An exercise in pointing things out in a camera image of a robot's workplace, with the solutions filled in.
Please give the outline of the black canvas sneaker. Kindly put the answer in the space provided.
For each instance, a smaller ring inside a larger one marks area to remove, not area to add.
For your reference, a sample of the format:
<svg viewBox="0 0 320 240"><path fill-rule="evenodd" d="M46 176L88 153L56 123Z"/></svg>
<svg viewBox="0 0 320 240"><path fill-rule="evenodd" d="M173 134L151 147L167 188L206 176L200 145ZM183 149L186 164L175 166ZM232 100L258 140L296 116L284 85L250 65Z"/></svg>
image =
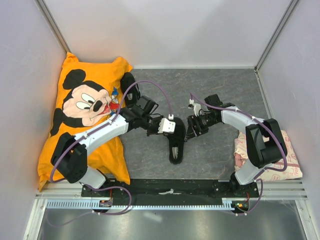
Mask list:
<svg viewBox="0 0 320 240"><path fill-rule="evenodd" d="M179 117L174 117L173 121L175 122L174 133L167 135L169 141L169 161L173 165L178 165L183 160L186 127Z"/></svg>

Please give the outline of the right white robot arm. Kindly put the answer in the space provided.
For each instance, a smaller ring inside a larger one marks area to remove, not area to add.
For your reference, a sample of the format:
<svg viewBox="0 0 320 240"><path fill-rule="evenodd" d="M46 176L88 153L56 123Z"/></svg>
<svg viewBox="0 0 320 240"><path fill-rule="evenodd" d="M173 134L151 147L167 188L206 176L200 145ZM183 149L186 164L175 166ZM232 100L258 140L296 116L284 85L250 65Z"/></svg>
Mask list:
<svg viewBox="0 0 320 240"><path fill-rule="evenodd" d="M223 103L217 94L206 97L204 101L191 94L188 107L193 109L193 114L187 117L186 141L208 133L209 127L220 123L245 134L248 159L230 176L229 191L233 196L242 196L247 186L266 170L274 170L272 165L280 160L283 160L283 168L279 172L287 169L288 151L275 119L252 116L232 103Z"/></svg>

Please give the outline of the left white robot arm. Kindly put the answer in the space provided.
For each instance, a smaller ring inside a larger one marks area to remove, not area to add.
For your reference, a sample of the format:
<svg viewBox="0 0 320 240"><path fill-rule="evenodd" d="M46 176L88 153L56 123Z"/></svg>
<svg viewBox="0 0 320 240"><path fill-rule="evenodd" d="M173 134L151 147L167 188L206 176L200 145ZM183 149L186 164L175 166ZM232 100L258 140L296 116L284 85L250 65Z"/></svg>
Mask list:
<svg viewBox="0 0 320 240"><path fill-rule="evenodd" d="M88 156L111 139L127 132L142 128L149 135L164 133L164 126L170 122L162 115L153 116L156 103L142 96L137 103L121 108L115 115L99 125L70 135L62 134L51 157L53 172L62 174L69 183L82 183L92 188L99 197L110 191L107 178L99 170L88 165Z"/></svg>

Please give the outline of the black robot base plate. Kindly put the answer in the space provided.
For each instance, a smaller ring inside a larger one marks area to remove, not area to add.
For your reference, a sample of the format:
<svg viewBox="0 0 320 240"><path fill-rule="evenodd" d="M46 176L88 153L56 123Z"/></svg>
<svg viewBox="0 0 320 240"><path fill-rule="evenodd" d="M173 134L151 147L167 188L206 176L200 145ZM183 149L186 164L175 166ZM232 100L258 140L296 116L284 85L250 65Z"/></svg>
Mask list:
<svg viewBox="0 0 320 240"><path fill-rule="evenodd" d="M126 188L133 197L187 195L212 198L257 198L259 189L255 182L234 185L229 180L216 179L133 179L130 185L110 179L102 186Z"/></svg>

